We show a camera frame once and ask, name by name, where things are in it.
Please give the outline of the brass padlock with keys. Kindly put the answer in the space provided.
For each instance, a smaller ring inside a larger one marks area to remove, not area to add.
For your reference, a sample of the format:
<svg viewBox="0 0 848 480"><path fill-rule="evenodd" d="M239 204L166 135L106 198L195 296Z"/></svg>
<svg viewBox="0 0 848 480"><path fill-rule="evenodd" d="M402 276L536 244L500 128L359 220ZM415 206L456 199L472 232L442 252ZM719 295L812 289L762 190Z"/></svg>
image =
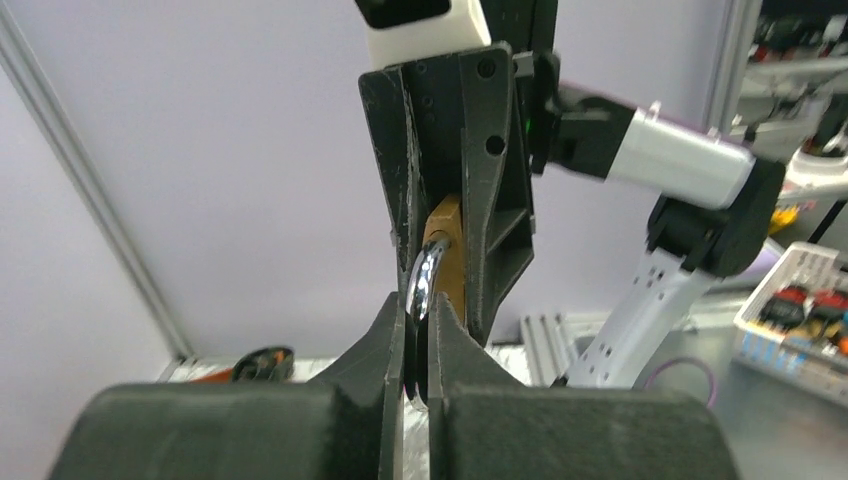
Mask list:
<svg viewBox="0 0 848 480"><path fill-rule="evenodd" d="M428 315L438 293L447 295L464 327L466 273L460 197L446 196L425 223L422 245L409 273L405 302L405 393L427 409Z"/></svg>

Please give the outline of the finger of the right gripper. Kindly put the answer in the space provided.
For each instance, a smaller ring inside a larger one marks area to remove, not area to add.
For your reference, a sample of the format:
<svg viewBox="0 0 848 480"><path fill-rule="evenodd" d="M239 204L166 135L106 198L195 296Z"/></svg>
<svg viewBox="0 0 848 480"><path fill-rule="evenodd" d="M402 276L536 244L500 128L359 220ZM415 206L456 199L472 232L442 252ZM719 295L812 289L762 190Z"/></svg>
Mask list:
<svg viewBox="0 0 848 480"><path fill-rule="evenodd" d="M464 53L459 67L465 320L471 337L485 345L500 305L534 256L532 195L512 49L497 42Z"/></svg>
<svg viewBox="0 0 848 480"><path fill-rule="evenodd" d="M397 290L404 294L424 229L414 109L401 66L363 74L359 89L391 221Z"/></svg>

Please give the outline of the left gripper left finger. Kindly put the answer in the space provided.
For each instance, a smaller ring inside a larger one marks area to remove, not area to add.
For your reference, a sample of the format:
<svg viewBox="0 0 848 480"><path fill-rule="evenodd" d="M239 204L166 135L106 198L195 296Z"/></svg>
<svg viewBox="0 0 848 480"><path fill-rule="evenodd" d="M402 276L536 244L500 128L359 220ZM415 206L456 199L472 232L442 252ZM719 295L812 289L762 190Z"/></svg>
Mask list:
<svg viewBox="0 0 848 480"><path fill-rule="evenodd" d="M405 320L368 331L304 383L115 385L81 411L53 479L399 479Z"/></svg>

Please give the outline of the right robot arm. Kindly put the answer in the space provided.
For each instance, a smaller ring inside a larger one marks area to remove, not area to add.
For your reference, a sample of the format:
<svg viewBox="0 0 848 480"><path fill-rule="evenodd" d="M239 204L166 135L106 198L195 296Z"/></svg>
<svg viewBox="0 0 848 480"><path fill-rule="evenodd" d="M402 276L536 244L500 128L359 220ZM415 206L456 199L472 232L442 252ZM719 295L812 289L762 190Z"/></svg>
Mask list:
<svg viewBox="0 0 848 480"><path fill-rule="evenodd" d="M358 88L386 198L407 315L405 389L424 397L436 278L460 256L460 326L484 344L533 258L531 178L548 165L655 190L623 301L563 373L570 387L631 387L673 324L757 257L783 164L564 85L552 51L504 42L365 73Z"/></svg>

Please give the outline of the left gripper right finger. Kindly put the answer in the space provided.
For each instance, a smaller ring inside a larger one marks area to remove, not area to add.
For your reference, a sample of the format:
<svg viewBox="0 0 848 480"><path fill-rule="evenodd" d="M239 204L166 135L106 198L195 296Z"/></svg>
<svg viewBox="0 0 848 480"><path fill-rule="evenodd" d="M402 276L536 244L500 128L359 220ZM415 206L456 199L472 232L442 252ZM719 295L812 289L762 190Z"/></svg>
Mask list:
<svg viewBox="0 0 848 480"><path fill-rule="evenodd" d="M445 294L428 314L435 479L736 479L715 416L668 391L529 387L466 331Z"/></svg>

